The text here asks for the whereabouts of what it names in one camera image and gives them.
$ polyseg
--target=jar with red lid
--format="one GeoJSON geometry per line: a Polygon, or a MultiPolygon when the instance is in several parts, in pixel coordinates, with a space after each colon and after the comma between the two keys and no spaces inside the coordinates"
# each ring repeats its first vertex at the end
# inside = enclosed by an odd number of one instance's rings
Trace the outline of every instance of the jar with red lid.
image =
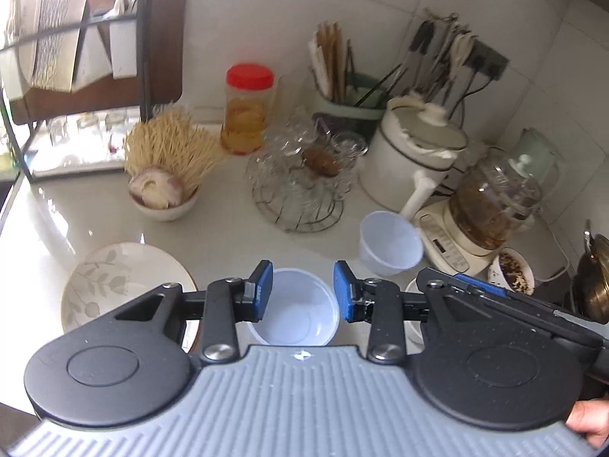
{"type": "Polygon", "coordinates": [[[240,63],[226,73],[226,110],[222,145],[234,155],[248,155],[263,144],[275,74],[262,65],[240,63]]]}

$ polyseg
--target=human hand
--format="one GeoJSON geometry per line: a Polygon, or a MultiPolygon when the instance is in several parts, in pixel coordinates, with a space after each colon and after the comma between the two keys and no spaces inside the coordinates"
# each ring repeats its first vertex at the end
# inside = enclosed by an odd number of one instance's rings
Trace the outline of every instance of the human hand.
{"type": "Polygon", "coordinates": [[[588,443],[598,449],[609,436],[609,400],[576,402],[566,425],[571,431],[585,434],[588,443]]]}

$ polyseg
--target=white countertop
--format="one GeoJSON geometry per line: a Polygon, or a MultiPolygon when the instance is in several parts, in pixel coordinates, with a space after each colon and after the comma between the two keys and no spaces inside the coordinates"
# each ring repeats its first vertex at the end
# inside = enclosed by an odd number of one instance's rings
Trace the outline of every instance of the white countertop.
{"type": "MultiPolygon", "coordinates": [[[[356,276],[372,274],[357,256],[359,223],[379,209],[358,187],[338,224],[314,234],[287,234],[268,223],[244,177],[247,160],[231,158],[202,184],[195,208],[173,223],[146,219],[127,195],[127,175],[24,180],[0,234],[0,402],[33,412],[22,378],[29,358],[62,334],[63,288],[88,253],[122,241],[145,242],[172,254],[199,288],[226,276],[249,276],[261,259],[298,267],[332,283],[334,262],[345,259],[356,276]]],[[[402,288],[419,269],[392,280],[402,288]]],[[[369,325],[341,320],[333,344],[365,349],[369,325]]],[[[254,343],[238,325],[241,348],[254,343]]],[[[417,349],[409,343],[409,352],[417,349]]]]}

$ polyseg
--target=plate with leaf pattern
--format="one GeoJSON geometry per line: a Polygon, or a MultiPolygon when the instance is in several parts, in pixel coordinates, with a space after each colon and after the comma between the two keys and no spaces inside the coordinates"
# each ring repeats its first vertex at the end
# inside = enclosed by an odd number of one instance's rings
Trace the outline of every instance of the plate with leaf pattern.
{"type": "MultiPolygon", "coordinates": [[[[121,242],[93,251],[74,269],[63,291],[63,331],[72,331],[168,282],[181,283],[184,292],[197,290],[184,266],[151,245],[121,242]]],[[[198,329],[199,322],[187,322],[184,350],[191,348],[198,329]]]]}

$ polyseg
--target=metal cup rack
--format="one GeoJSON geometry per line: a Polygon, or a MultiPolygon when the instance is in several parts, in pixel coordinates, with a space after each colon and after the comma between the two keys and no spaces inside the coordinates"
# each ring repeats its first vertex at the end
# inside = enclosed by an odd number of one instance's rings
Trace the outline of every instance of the metal cup rack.
{"type": "MultiPolygon", "coordinates": [[[[150,30],[150,9],[151,0],[138,0],[138,5],[135,14],[121,14],[118,16],[104,18],[104,17],[91,17],[81,22],[72,22],[63,26],[43,29],[36,34],[23,36],[17,41],[6,45],[0,49],[0,53],[9,50],[11,48],[19,47],[20,45],[26,44],[31,41],[36,41],[41,38],[48,36],[61,34],[76,29],[86,29],[87,27],[98,26],[100,24],[110,24],[111,22],[123,22],[123,21],[136,21],[136,52],[137,52],[137,79],[138,79],[138,103],[139,103],[139,115],[142,121],[148,121],[153,116],[152,104],[150,98],[150,76],[149,76],[149,43],[147,36],[149,36],[150,30]]],[[[32,144],[32,141],[36,137],[38,130],[40,129],[41,122],[37,121],[28,123],[29,137],[25,141],[22,147],[19,146],[17,138],[14,134],[13,123],[8,115],[8,109],[4,102],[4,92],[2,85],[0,84],[0,114],[7,130],[8,139],[10,141],[11,149],[16,158],[19,168],[25,174],[30,183],[48,179],[48,178],[60,178],[60,177],[74,177],[75,175],[90,174],[98,172],[99,168],[92,168],[89,170],[83,170],[74,173],[67,174],[53,174],[53,175],[36,175],[34,174],[29,165],[26,162],[24,154],[32,144]]]]}

